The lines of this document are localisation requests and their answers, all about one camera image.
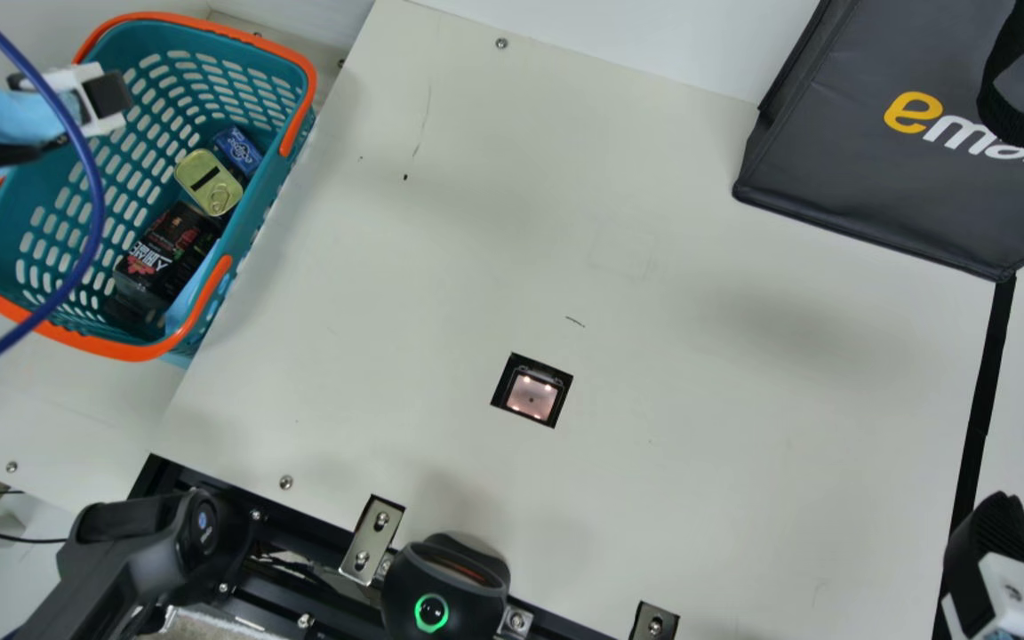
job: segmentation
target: shopping basket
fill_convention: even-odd
[[[114,17],[93,32],[74,61],[125,74],[134,105],[124,129],[90,140],[109,213],[101,250],[82,284],[37,332],[120,360],[190,356],[313,124],[313,68],[263,37],[162,12]],[[208,267],[197,272],[195,295],[179,302],[182,323],[156,341],[126,332],[102,311],[114,291],[115,263],[181,198],[172,178],[176,163],[190,151],[212,148],[212,135],[232,125],[265,157],[205,259]],[[1,179],[0,313],[23,321],[60,287],[81,253],[90,214],[89,185],[70,146]],[[163,313],[151,321],[165,327]]]

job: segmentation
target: black metal frame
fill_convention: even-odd
[[[202,487],[232,503],[245,514],[258,510],[261,517],[252,526],[249,546],[264,544],[292,551],[325,566],[338,567],[353,540],[352,531],[323,522],[241,489],[219,479],[212,478],[150,455],[141,474],[134,483],[129,498],[146,498]],[[228,616],[238,616],[256,624],[273,635],[293,640],[322,640],[336,637],[339,640],[387,640],[382,629],[381,613],[370,604],[343,596],[338,591],[289,572],[267,569],[255,562],[227,575],[227,592],[216,596],[210,606]],[[609,636],[581,624],[552,614],[531,603],[510,598],[516,607],[531,611],[532,621],[528,640],[609,640]],[[312,618],[307,629],[298,621],[304,614]]]

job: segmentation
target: white robot part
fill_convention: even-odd
[[[1024,640],[1024,562],[986,554],[979,562],[979,570],[990,596],[993,620],[974,637],[967,637],[951,596],[944,596],[942,611],[951,640]]]
[[[125,126],[125,110],[101,109],[97,103],[97,93],[86,89],[87,84],[105,78],[106,74],[98,62],[85,62],[74,65],[71,68],[54,70],[42,74],[46,84],[57,93],[73,92],[78,96],[78,102],[82,105],[81,130],[86,137],[92,138],[94,135],[104,135],[112,133]],[[17,81],[17,89],[24,91],[34,91],[34,85],[22,78]],[[106,86],[106,91],[115,91],[114,86]],[[121,82],[122,92],[127,92],[125,82]]]

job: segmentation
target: metal plate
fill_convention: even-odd
[[[357,526],[353,528],[353,541],[345,558],[342,558],[338,572],[362,587],[369,587],[374,582],[374,572],[386,556],[389,544],[394,541],[403,514],[406,507],[371,496],[366,509],[361,510]]]
[[[531,611],[509,604],[504,607],[504,617],[501,618],[500,628],[496,629],[496,637],[500,640],[527,640],[532,618]]]
[[[675,633],[678,633],[677,614],[671,614],[654,604],[638,604],[635,627],[630,630],[630,640],[672,640]]]

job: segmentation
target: robotic arm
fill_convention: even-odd
[[[393,640],[566,637],[548,628],[537,635],[532,612],[509,603],[508,564],[475,539],[438,534],[389,551],[402,514],[371,498],[341,563],[306,558],[312,566],[298,566],[342,598],[377,608]],[[15,640],[126,640],[158,631],[165,606],[224,598],[261,518],[204,489],[86,508],[57,552],[61,583]],[[1024,640],[1019,499],[987,498],[951,535],[941,607],[951,640]],[[312,625],[300,620],[300,629]],[[641,603],[630,637],[672,640],[676,627],[677,616]]]
[[[125,81],[117,73],[104,73],[90,62],[44,74],[42,77],[61,98],[81,125],[86,137],[111,133],[125,126],[125,110],[131,98]],[[60,121],[34,92],[22,74],[7,78],[10,91],[0,90],[0,178],[8,167],[36,161],[65,145]]]
[[[1024,509],[983,500],[943,555],[942,612],[951,640],[1024,640]]]
[[[57,552],[61,583],[13,640],[111,640],[151,632],[160,607],[212,599],[243,562],[247,526],[197,489],[83,510]]]

